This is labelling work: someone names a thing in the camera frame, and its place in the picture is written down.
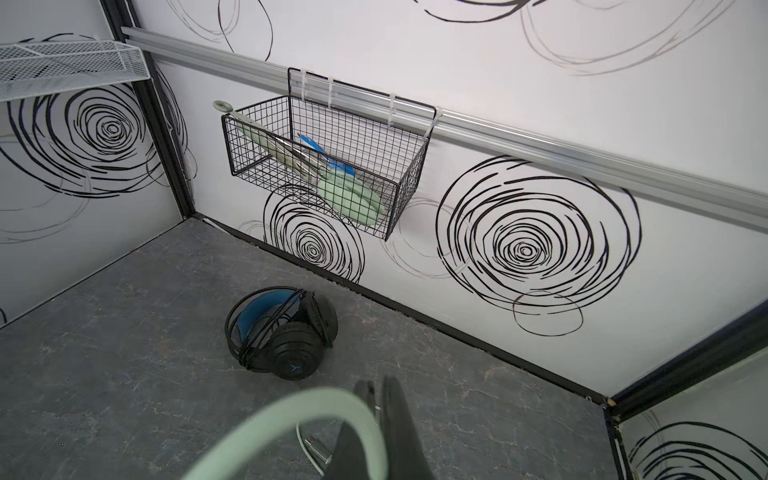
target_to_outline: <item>black wire basket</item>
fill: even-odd
[[[306,98],[308,79],[329,85],[327,104]],[[334,87],[389,102],[390,121],[336,106]],[[288,69],[288,92],[222,116],[232,175],[272,192],[289,191],[301,204],[389,238],[419,185],[432,131],[393,126],[393,108],[426,110],[432,125],[437,110],[295,68]]]

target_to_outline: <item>black headphones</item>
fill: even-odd
[[[240,365],[285,380],[301,380],[317,369],[325,349],[333,347],[339,322],[324,295],[271,286],[237,302],[227,315],[224,332]]]

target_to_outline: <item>gray floor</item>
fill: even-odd
[[[319,290],[340,333],[301,382],[242,369],[246,293]],[[616,479],[601,409],[280,258],[188,220],[0,330],[0,478],[179,478],[275,399],[397,376],[435,477]],[[310,425],[333,445],[338,425]],[[318,478],[286,435],[238,478]]]

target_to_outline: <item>metal rail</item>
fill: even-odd
[[[123,28],[136,45],[179,63],[244,84],[286,92],[287,67],[160,35],[142,28]],[[327,82],[306,84],[305,95],[318,101],[328,96]],[[333,104],[386,121],[389,99],[341,86],[333,87]],[[416,130],[429,127],[426,110],[396,105],[394,122]],[[495,122],[443,111],[434,134],[493,152],[513,155],[592,180],[632,190],[686,210],[768,232],[768,194],[682,171],[609,154],[523,131]]]

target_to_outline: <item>spiral drawing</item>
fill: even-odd
[[[435,220],[437,250],[461,286],[511,310],[524,329],[559,336],[621,281],[640,247],[640,214],[626,190],[527,164],[493,157],[454,181],[440,202],[454,210]],[[530,325],[565,312],[556,328]]]
[[[176,132],[176,137],[179,139],[179,148],[181,149],[181,154],[184,157],[184,171],[185,173],[189,171],[194,172],[192,174],[187,174],[187,180],[193,180],[197,177],[197,159],[189,147],[189,131],[187,130],[187,121],[184,120],[184,115],[181,113],[181,107],[179,106],[179,101],[176,98],[174,89],[170,87],[170,82],[159,67],[157,68],[157,77],[160,79],[161,87],[165,93],[165,98],[168,100],[168,106],[170,107],[170,118],[168,119],[168,123],[170,123],[170,129]],[[168,183],[161,182],[159,177],[156,177],[155,181],[164,187],[170,187]]]
[[[261,2],[261,0],[256,0],[256,2],[259,4],[260,10],[264,13],[264,16],[266,17],[266,20],[269,22],[270,26],[270,49],[264,58],[264,61],[267,61],[270,59],[270,55],[272,55],[272,45],[275,41],[275,32],[272,26],[272,19],[270,18],[270,14],[267,13],[266,8],[264,8],[264,4]],[[184,0],[166,0],[166,3],[170,7],[171,11],[173,11],[174,15],[176,15],[176,17],[192,33],[204,40],[208,40],[213,43],[219,43],[224,40],[224,42],[227,43],[227,47],[230,49],[230,51],[235,53],[234,48],[232,48],[232,44],[230,43],[230,36],[234,33],[235,28],[240,23],[241,17],[243,15],[243,9],[241,8],[240,0],[233,0],[232,2],[228,2],[227,4],[229,4],[229,8],[222,8],[221,0],[210,0],[202,4],[200,2],[186,2]],[[195,7],[200,6],[205,7],[207,10],[206,13],[209,15],[209,20],[215,14],[215,19],[212,23],[203,20],[206,15],[202,15],[200,12],[194,11]]]
[[[70,39],[72,34],[46,38]],[[7,102],[22,154],[0,154],[48,189],[108,198],[140,190],[163,171],[136,97],[125,84]]]
[[[357,229],[328,210],[309,188],[286,185],[270,194],[264,205],[264,240],[312,265],[358,282],[366,265]]]
[[[0,140],[2,147],[11,154],[23,154],[15,138]],[[10,162],[0,164],[0,178],[9,184],[24,185],[21,190],[0,189],[0,243],[24,243],[50,237],[68,228],[90,202],[88,198],[49,190]]]
[[[768,455],[743,437],[703,422],[675,422],[637,441],[629,461],[641,478],[765,480]]]
[[[384,252],[396,266],[424,280],[451,278],[451,274],[445,269],[437,254],[434,230],[422,221],[424,218],[433,218],[440,208],[438,201],[422,197],[411,198],[402,211],[402,216],[395,225],[392,235],[386,241],[381,240]],[[443,205],[442,211],[451,214],[453,208]],[[414,221],[409,222],[412,215],[415,216]],[[423,225],[423,229],[419,228],[419,230],[424,231],[404,230],[403,226],[406,224]],[[419,238],[425,237],[423,233],[427,231],[429,245],[425,245],[424,239]]]
[[[425,13],[444,22],[496,22],[518,14],[533,51],[577,75],[605,74],[653,60],[706,28],[736,0],[572,0],[542,5],[545,1],[415,0]]]
[[[424,12],[451,23],[486,23],[501,20],[519,12],[527,4],[539,5],[546,0],[415,0]]]

